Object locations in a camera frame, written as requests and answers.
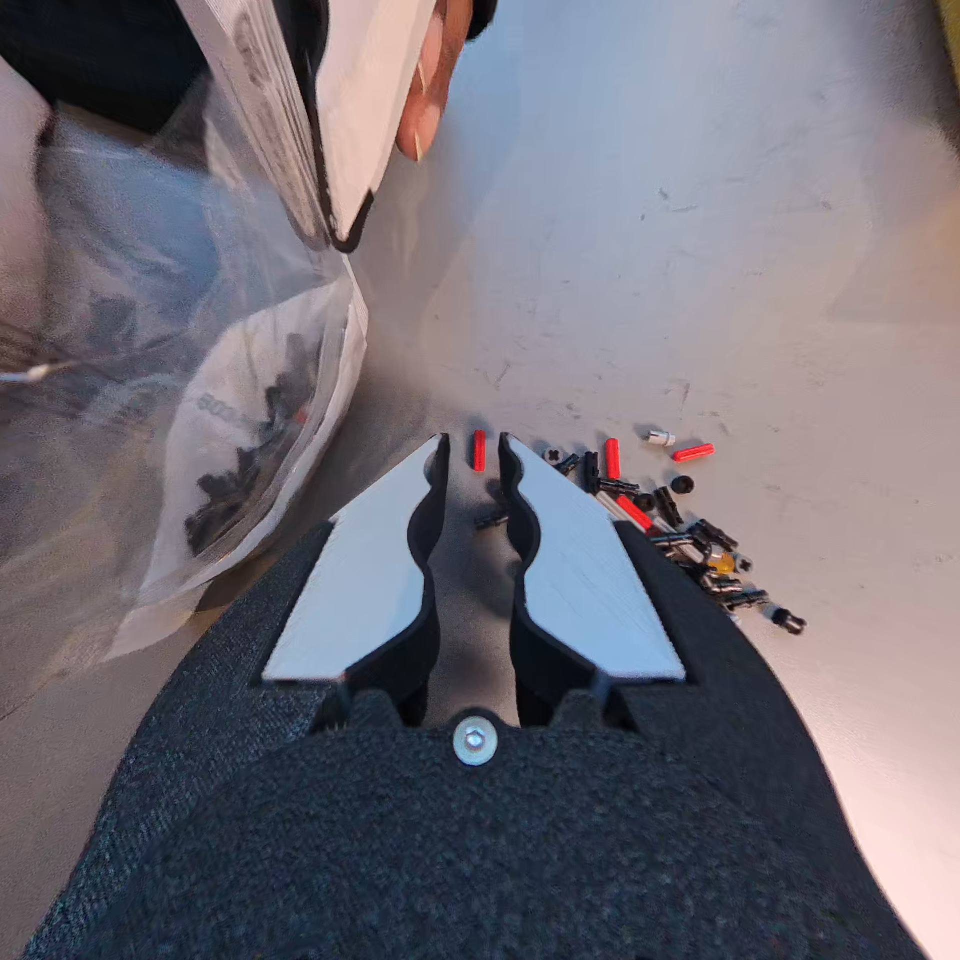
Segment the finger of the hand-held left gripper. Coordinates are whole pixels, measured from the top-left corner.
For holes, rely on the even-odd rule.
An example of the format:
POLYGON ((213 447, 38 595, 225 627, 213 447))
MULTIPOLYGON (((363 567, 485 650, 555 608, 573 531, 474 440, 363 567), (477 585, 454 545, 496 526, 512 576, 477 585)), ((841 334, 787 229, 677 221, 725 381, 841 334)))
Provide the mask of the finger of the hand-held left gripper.
POLYGON ((272 1, 177 8, 302 238, 328 244, 306 101, 272 1))
POLYGON ((292 3, 326 236, 353 252, 382 182, 435 9, 430 1, 292 3))

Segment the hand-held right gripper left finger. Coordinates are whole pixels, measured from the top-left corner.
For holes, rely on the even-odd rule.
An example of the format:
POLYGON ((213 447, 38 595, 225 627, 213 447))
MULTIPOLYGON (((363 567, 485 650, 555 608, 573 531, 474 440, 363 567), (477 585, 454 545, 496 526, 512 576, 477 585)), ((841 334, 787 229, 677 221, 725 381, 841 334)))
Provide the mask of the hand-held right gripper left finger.
POLYGON ((432 436, 331 518, 331 530, 263 668, 266 682, 365 684, 392 642, 426 642, 425 666, 401 654, 396 690, 418 688, 439 640, 429 558, 445 522, 450 437, 432 436))

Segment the person's left hand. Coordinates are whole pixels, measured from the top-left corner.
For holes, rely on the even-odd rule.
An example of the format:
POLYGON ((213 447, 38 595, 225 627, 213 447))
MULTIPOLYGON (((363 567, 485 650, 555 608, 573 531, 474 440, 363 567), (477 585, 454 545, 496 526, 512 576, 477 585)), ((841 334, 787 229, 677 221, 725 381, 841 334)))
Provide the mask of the person's left hand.
POLYGON ((413 162, 423 161, 436 138, 473 7, 473 1, 438 1, 431 13, 395 137, 397 149, 413 162))

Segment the grey desk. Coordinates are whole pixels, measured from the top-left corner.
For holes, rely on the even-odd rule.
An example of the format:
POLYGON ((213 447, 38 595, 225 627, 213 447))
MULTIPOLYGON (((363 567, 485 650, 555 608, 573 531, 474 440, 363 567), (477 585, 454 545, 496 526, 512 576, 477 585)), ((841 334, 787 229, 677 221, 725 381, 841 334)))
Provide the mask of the grey desk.
POLYGON ((958 958, 958 99, 933 2, 503 2, 434 145, 390 162, 352 259, 349 414, 288 522, 181 628, 125 614, 107 518, 58 510, 2 567, 2 958, 78 859, 150 703, 230 601, 436 431, 427 723, 517 720, 509 550, 474 426, 597 449, 712 442, 687 510, 736 539, 791 637, 741 619, 880 884, 958 958))

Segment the pile of mixed small plastic parts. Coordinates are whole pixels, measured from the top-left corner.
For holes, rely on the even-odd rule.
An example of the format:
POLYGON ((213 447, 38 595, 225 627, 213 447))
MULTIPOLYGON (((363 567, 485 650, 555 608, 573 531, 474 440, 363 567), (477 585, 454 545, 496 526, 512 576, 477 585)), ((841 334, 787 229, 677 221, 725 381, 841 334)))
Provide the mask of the pile of mixed small plastic parts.
MULTIPOLYGON (((618 474, 602 474, 599 454, 595 450, 565 458, 550 450, 541 458, 606 506, 617 520, 620 537, 623 533, 630 533, 634 540, 651 546, 657 556, 665 558, 681 574, 689 576, 705 599, 716 605, 726 617, 737 620, 739 610, 760 609, 777 628, 791 636, 799 637, 807 629, 808 623, 804 618, 785 606, 772 603, 765 590, 748 587, 744 576, 752 570, 752 566, 740 552, 735 539, 704 519, 684 522, 674 494, 685 494, 692 490, 693 481, 689 476, 679 475, 669 485, 646 492, 618 474)), ((497 524, 507 528, 509 502, 501 480, 500 489, 503 507, 491 520, 478 521, 478 528, 497 524)), ((621 539, 627 550, 627 544, 621 539)), ((641 574, 638 576, 676 650, 667 616, 657 606, 653 587, 646 584, 641 574)))

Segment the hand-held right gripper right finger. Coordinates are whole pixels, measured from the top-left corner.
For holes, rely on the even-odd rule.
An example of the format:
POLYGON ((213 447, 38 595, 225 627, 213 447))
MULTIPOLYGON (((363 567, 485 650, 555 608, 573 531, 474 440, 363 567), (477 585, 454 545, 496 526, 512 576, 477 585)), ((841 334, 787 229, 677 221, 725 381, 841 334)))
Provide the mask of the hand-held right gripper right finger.
POLYGON ((511 434, 498 443, 518 554, 510 658, 522 686, 683 683, 686 668, 615 515, 511 434))

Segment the clear plastic bag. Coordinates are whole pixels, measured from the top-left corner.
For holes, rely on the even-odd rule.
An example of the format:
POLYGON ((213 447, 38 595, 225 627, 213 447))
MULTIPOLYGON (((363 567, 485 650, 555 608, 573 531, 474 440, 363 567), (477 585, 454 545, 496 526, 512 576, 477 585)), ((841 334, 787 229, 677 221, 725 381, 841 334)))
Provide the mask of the clear plastic bag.
POLYGON ((2 719, 174 632, 258 551, 368 325, 209 65, 147 134, 2 59, 2 719))

